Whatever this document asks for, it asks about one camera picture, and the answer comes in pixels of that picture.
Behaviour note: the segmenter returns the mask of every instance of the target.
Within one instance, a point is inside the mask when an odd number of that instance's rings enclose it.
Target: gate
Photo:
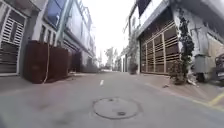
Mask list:
[[[0,75],[18,75],[26,16],[0,0]]]
[[[168,74],[173,61],[179,60],[178,37],[174,22],[170,22],[156,34],[149,33],[141,41],[141,72]]]

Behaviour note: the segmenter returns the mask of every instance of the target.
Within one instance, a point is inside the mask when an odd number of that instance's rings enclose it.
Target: sky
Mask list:
[[[123,28],[135,0],[82,0],[90,10],[95,26],[97,57],[102,52],[103,63],[107,58],[104,51],[110,47],[121,52],[124,47]]]

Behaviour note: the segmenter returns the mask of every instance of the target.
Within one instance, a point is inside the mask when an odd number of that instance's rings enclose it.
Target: tree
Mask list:
[[[131,73],[135,73],[137,71],[137,60],[136,55],[138,51],[138,41],[137,41],[137,30],[133,31],[133,34],[130,36],[129,40],[129,47],[128,47],[128,56],[130,56],[130,63],[129,63],[129,71]]]
[[[108,48],[105,52],[106,56],[107,56],[107,66],[110,66],[110,68],[113,66],[114,64],[114,60],[115,58],[118,56],[118,52],[117,49],[114,49],[114,47]]]
[[[181,61],[175,61],[170,70],[171,78],[174,78],[174,83],[185,83],[187,80],[188,68],[191,62],[192,52],[194,50],[194,43],[188,31],[188,24],[184,17],[184,11],[179,8],[179,19],[180,19],[180,38],[179,41],[182,43],[181,49]]]

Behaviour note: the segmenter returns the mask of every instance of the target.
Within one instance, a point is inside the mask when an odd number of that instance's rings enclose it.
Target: white road marking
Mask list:
[[[100,86],[103,86],[104,80],[100,81]]]

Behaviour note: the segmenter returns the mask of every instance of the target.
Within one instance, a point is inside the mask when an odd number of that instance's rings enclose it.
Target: narrow street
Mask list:
[[[224,113],[153,88],[138,75],[105,73],[0,94],[0,128],[222,128]],[[131,118],[94,113],[103,98],[138,104]]]

